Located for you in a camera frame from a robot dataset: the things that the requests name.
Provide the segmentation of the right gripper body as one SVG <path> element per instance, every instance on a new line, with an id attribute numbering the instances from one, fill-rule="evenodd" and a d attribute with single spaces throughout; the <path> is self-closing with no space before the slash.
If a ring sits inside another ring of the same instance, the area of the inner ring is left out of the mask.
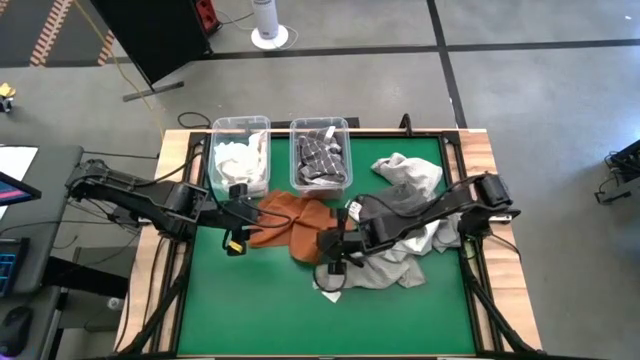
<path id="1" fill-rule="evenodd" d="M 335 220 L 336 226 L 333 228 L 343 231 L 342 239 L 339 242 L 342 245 L 343 253 L 340 258 L 327 258 L 328 273 L 345 274 L 348 263 L 357 268 L 363 268 L 364 258 L 373 253 L 375 245 L 366 237 L 364 231 L 347 229 L 349 220 L 347 209 L 336 209 Z"/>

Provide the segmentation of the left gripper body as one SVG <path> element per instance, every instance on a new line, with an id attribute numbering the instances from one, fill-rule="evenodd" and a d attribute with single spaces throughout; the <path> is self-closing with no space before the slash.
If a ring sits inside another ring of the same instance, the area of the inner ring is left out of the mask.
<path id="1" fill-rule="evenodd" d="M 249 231 L 243 229 L 244 226 L 248 225 L 248 218 L 244 215 L 244 210 L 246 208 L 244 207 L 243 200 L 248 194 L 248 185 L 245 183 L 232 185 L 229 190 L 229 199 L 227 201 L 220 201 L 216 197 L 214 186 L 211 183 L 208 183 L 208 190 L 208 226 L 225 230 L 225 235 L 222 241 L 222 248 L 225 251 L 227 244 L 230 241 L 235 241 L 237 243 L 242 243 L 247 253 Z"/>

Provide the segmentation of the orange towel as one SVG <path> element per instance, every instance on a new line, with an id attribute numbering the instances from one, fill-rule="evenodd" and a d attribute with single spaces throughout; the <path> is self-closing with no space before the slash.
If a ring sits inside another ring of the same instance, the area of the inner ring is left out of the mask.
<path id="1" fill-rule="evenodd" d="M 321 231 L 336 228 L 336 212 L 317 199 L 300 198 L 289 192 L 273 191 L 258 203 L 263 210 L 258 223 L 276 225 L 259 227 L 251 235 L 252 248 L 286 246 L 290 256 L 303 263 L 319 264 L 321 252 L 316 244 Z"/>

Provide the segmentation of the white red-checked towel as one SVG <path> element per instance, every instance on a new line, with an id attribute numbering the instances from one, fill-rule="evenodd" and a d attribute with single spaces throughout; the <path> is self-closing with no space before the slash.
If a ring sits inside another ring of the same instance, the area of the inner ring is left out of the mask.
<path id="1" fill-rule="evenodd" d="M 248 143 L 220 143 L 214 147 L 214 162 L 222 185 L 254 185 L 266 179 L 267 132 L 249 136 Z"/>

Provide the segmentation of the dark grey waffle towel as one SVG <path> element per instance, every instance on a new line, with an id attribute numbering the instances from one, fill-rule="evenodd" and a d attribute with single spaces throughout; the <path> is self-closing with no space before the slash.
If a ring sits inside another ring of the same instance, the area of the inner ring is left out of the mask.
<path id="1" fill-rule="evenodd" d="M 357 203 L 362 206 L 359 211 L 359 224 L 365 225 L 371 220 L 383 220 L 392 225 L 439 224 L 440 219 L 424 222 L 416 214 L 422 210 L 429 200 L 413 185 L 402 183 L 393 185 L 374 194 L 361 194 Z"/>

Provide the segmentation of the grey plaid towel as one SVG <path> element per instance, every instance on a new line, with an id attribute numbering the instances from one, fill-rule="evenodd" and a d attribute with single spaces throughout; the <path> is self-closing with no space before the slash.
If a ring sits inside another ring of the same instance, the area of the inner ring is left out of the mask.
<path id="1" fill-rule="evenodd" d="M 335 131 L 336 127 L 330 126 L 308 131 L 297 138 L 297 175 L 301 184 L 334 186 L 347 180 L 343 147 L 338 143 Z"/>

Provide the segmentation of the clear plastic bin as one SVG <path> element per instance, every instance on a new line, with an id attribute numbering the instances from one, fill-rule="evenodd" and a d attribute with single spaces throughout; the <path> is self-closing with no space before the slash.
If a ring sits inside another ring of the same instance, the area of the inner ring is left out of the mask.
<path id="1" fill-rule="evenodd" d="M 208 176 L 223 198 L 261 198 L 269 192 L 271 121 L 261 115 L 225 117 L 212 127 Z"/>
<path id="2" fill-rule="evenodd" d="M 334 186 L 314 186 L 301 184 L 298 175 L 299 157 L 296 150 L 297 138 L 308 131 L 335 126 L 335 137 L 343 147 L 344 163 L 347 171 L 347 180 L 344 184 Z M 339 199 L 353 182 L 353 170 L 351 160 L 351 143 L 349 125 L 341 117 L 320 117 L 320 118 L 300 118 L 294 120 L 290 125 L 289 154 L 291 158 L 290 184 L 302 197 L 318 199 Z"/>

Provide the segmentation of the green table mat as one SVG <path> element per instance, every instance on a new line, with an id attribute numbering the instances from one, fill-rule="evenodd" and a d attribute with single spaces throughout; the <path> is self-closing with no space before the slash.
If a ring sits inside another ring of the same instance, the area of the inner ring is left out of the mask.
<path id="1" fill-rule="evenodd" d="M 181 355 L 471 354 L 457 251 L 430 252 L 415 288 L 353 288 L 331 302 L 287 247 L 229 257 L 223 231 L 201 228 L 193 250 Z"/>

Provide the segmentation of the grey metal base bar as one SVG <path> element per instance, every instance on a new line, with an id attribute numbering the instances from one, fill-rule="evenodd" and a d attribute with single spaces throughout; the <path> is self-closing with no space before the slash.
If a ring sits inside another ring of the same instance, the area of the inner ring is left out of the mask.
<path id="1" fill-rule="evenodd" d="M 183 81 L 179 81 L 179 82 L 171 83 L 168 85 L 152 87 L 149 90 L 136 91 L 135 93 L 126 94 L 122 97 L 122 101 L 131 102 L 131 101 L 146 98 L 152 95 L 157 95 L 157 94 L 168 92 L 171 90 L 180 89 L 180 88 L 183 88 L 184 86 L 185 86 L 185 83 Z"/>

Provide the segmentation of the grey desk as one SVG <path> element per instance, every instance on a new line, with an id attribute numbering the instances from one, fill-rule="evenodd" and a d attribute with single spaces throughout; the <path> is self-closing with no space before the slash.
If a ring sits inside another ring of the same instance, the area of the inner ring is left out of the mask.
<path id="1" fill-rule="evenodd" d="M 9 205 L 0 219 L 0 238 L 28 238 L 29 246 L 12 289 L 34 292 L 40 285 L 62 219 L 65 183 L 82 156 L 80 146 L 41 146 L 22 181 L 41 191 L 41 198 Z"/>

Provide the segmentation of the red power strip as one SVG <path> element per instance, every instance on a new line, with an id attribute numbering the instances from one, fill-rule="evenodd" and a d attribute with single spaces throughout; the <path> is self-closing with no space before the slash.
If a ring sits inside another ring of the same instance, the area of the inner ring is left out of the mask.
<path id="1" fill-rule="evenodd" d="M 201 22 L 208 34 L 216 32 L 221 26 L 212 0 L 195 0 L 196 9 L 200 16 Z"/>

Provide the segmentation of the computer monitor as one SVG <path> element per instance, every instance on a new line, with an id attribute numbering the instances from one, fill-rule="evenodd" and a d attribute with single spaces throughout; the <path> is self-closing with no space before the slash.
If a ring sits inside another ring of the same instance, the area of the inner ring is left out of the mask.
<path id="1" fill-rule="evenodd" d="M 0 206 L 40 199 L 40 190 L 0 172 Z"/>

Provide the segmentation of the backlit keyboard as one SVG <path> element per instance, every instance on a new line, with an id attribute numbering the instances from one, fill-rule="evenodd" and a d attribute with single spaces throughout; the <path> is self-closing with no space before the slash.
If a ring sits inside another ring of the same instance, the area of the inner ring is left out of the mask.
<path id="1" fill-rule="evenodd" d="M 28 248 L 28 238 L 0 238 L 0 298 L 12 293 Z"/>

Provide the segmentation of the black computer mouse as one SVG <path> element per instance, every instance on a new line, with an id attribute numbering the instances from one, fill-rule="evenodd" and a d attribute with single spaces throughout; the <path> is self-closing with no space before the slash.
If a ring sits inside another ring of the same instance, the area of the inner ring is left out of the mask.
<path id="1" fill-rule="evenodd" d="M 18 306 L 11 309 L 0 322 L 0 355 L 4 357 L 18 356 L 26 347 L 33 309 Z"/>

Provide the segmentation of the black table frame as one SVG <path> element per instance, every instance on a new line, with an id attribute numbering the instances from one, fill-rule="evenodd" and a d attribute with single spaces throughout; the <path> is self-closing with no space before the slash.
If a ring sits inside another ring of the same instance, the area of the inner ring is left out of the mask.
<path id="1" fill-rule="evenodd" d="M 354 171 L 356 174 L 355 185 L 347 191 L 347 198 L 329 202 L 330 206 L 344 206 L 344 202 L 350 196 L 363 190 L 363 192 L 382 189 L 382 178 L 375 175 L 369 166 L 377 158 L 386 157 L 394 151 L 405 155 L 422 157 L 437 165 L 449 165 L 445 171 L 445 178 L 441 181 L 438 191 L 458 179 L 460 174 L 458 165 L 464 165 L 465 175 L 479 174 L 484 171 L 494 172 L 496 169 L 494 157 L 485 129 L 413 129 L 413 137 L 407 137 L 405 131 L 399 129 L 352 129 L 351 147 L 353 158 L 356 161 Z M 154 249 L 158 238 L 155 231 L 146 229 L 142 235 L 136 254 L 136 265 L 132 269 L 133 302 L 130 305 L 130 313 L 124 313 L 121 319 L 118 337 L 123 338 L 118 350 L 124 349 L 132 341 L 142 327 L 142 315 L 147 299 L 147 291 L 152 286 L 152 297 L 149 303 L 149 313 L 156 308 L 159 300 L 159 289 L 164 277 L 165 262 L 168 260 L 168 243 L 163 243 L 159 260 L 154 270 L 155 278 L 149 285 L 151 265 L 154 258 Z M 483 255 L 476 255 L 470 266 L 476 276 L 484 276 L 484 285 L 490 285 L 491 296 L 496 306 L 509 322 L 511 327 L 518 332 L 523 341 L 530 346 L 541 349 L 541 341 L 533 316 L 529 294 L 527 292 L 522 265 L 518 255 L 508 246 L 500 243 L 493 237 L 484 242 Z M 151 342 L 143 347 L 145 353 L 152 350 L 165 351 L 176 350 L 177 354 L 186 358 L 191 355 L 181 355 L 178 352 L 180 329 L 183 310 L 189 285 L 185 280 L 186 290 L 177 296 L 177 299 L 167 310 L 162 327 L 157 329 L 160 333 L 157 349 L 151 347 Z M 470 290 L 464 286 L 467 306 L 471 320 L 471 329 L 474 347 L 485 350 L 493 350 L 494 343 L 501 343 L 502 350 L 511 350 L 503 336 L 498 337 L 496 325 L 488 322 L 488 315 L 477 297 L 471 296 Z M 227 355 L 198 355 L 199 357 L 226 357 Z"/>

